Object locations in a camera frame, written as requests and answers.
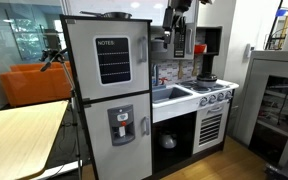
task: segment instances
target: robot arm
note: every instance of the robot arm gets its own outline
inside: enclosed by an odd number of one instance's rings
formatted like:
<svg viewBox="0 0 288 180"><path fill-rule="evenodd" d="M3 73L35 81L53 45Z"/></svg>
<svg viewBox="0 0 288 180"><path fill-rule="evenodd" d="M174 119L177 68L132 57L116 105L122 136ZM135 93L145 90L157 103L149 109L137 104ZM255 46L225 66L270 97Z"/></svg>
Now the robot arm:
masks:
<svg viewBox="0 0 288 180"><path fill-rule="evenodd" d="M185 16L183 13L188 11L193 0L169 0L168 7L165 9L163 29L164 43L170 44L172 30L176 29L179 32L185 31ZM202 4L213 4L215 0L200 0Z"/></svg>

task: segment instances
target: water dispenser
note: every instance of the water dispenser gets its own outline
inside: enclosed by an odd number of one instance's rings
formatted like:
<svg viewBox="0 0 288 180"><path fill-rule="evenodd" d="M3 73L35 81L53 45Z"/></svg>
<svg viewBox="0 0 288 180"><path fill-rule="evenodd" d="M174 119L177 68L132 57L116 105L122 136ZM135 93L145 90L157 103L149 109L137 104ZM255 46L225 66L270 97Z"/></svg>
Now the water dispenser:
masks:
<svg viewBox="0 0 288 180"><path fill-rule="evenodd" d="M135 139L133 105L107 110L113 146L121 146Z"/></svg>

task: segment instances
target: orange chair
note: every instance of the orange chair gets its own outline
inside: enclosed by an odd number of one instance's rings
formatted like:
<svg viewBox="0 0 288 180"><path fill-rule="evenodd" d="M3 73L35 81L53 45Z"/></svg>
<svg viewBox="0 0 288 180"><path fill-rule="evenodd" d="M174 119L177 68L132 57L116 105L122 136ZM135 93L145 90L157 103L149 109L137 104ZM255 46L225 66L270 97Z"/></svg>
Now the orange chair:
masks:
<svg viewBox="0 0 288 180"><path fill-rule="evenodd" d="M69 62L68 70L72 76ZM60 63L52 63L40 72L44 63L10 66L11 72L0 74L0 80L12 107L70 98L70 84Z"/></svg>

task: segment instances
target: refrigerator handle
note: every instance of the refrigerator handle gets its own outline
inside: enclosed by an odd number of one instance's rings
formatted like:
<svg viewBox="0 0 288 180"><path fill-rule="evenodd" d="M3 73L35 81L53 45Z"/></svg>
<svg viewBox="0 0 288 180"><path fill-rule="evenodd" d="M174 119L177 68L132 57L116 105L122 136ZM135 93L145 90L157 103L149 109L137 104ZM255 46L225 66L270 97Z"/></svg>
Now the refrigerator handle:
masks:
<svg viewBox="0 0 288 180"><path fill-rule="evenodd" d="M141 58L140 62L147 62L147 39L146 37L141 38Z"/></svg>
<svg viewBox="0 0 288 180"><path fill-rule="evenodd" d="M150 118L145 116L144 117L144 123L145 123L144 134L148 136L148 135L150 135Z"/></svg>
<svg viewBox="0 0 288 180"><path fill-rule="evenodd" d="M187 30L187 32L186 32L187 34L188 34L188 39L189 39L189 41L187 41L188 43L187 43L187 45L188 45L188 49L187 49L187 53L188 54L192 54L192 35L193 35L193 30L192 29L188 29Z"/></svg>

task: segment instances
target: backsplash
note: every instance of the backsplash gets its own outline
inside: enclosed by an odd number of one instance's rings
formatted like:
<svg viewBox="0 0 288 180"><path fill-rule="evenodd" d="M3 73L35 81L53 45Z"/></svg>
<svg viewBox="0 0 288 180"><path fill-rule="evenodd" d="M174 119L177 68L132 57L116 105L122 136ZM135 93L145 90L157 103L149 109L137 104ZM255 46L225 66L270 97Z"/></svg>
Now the backsplash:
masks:
<svg viewBox="0 0 288 180"><path fill-rule="evenodd" d="M202 56L198 56L197 58L198 58L197 74L199 74L201 69ZM192 77L194 61L192 60L181 60L181 61L183 65L182 79L178 79L179 60L158 60L153 61L153 63L157 64L159 68L159 78L165 77L168 79L168 81L166 81L165 84L174 84L182 81L195 80L196 76Z"/></svg>

